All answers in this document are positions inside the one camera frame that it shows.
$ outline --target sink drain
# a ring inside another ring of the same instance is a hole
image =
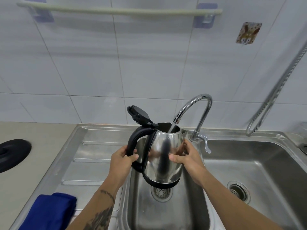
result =
[[[159,189],[152,186],[151,194],[155,200],[159,202],[166,202],[172,197],[173,189]]]
[[[236,197],[244,201],[245,203],[249,203],[251,201],[251,196],[247,190],[247,188],[237,181],[230,181],[227,184],[227,188],[233,193]]]

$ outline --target sink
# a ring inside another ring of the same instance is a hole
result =
[[[271,142],[209,140],[206,168],[235,195],[283,229],[307,229],[307,174]]]
[[[139,154],[144,143],[145,139],[137,143]],[[193,182],[184,168],[179,183],[171,189],[156,189],[142,174],[132,170],[124,218],[131,230],[205,230],[210,226],[203,189]]]

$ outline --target faucet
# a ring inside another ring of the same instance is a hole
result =
[[[206,99],[208,100],[208,103],[207,103],[207,107],[197,125],[197,127],[195,128],[194,132],[189,136],[189,139],[191,142],[197,142],[198,139],[202,139],[203,141],[205,141],[205,150],[207,153],[211,153],[211,150],[209,149],[208,147],[208,138],[206,135],[200,135],[199,132],[201,130],[201,126],[203,125],[208,113],[209,113],[209,110],[211,108],[211,105],[212,105],[212,97],[211,95],[209,94],[206,94],[206,93],[203,93],[203,94],[200,94],[194,98],[192,98],[190,101],[188,101],[181,109],[180,111],[178,112],[178,114],[175,116],[173,122],[175,124],[178,124],[181,120],[181,117],[183,116],[183,114],[187,111],[187,109],[189,109],[194,103],[202,100],[202,99]]]

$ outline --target stainless steel sink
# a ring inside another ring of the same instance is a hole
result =
[[[271,142],[210,140],[207,169],[235,195],[283,229],[307,229],[307,174]]]
[[[79,124],[10,230],[19,228],[40,194],[76,196],[75,218],[106,178],[112,153],[128,142],[135,129]],[[246,137],[244,131],[207,130],[201,134],[208,136],[212,153],[205,152],[203,142],[194,146],[207,169],[234,195],[284,229],[307,229],[307,156],[284,133],[257,132]],[[139,153],[143,144],[141,139]],[[132,169],[117,193],[109,230],[134,229],[225,228],[206,193],[185,170],[173,189],[157,190]]]
[[[145,139],[141,139],[137,143],[139,153],[143,151],[144,142]],[[210,227],[203,189],[185,169],[179,183],[171,189],[153,188],[142,174],[132,170],[128,192],[123,217],[132,230],[205,230]]]

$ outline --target tattoo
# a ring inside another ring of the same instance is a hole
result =
[[[83,230],[107,230],[112,211],[113,205],[100,213],[96,213],[95,217],[85,225]]]
[[[115,198],[113,197],[113,195],[109,192],[107,192],[106,190],[102,189],[100,190],[100,193],[104,193],[110,196],[110,198],[113,200],[113,203],[115,203]]]

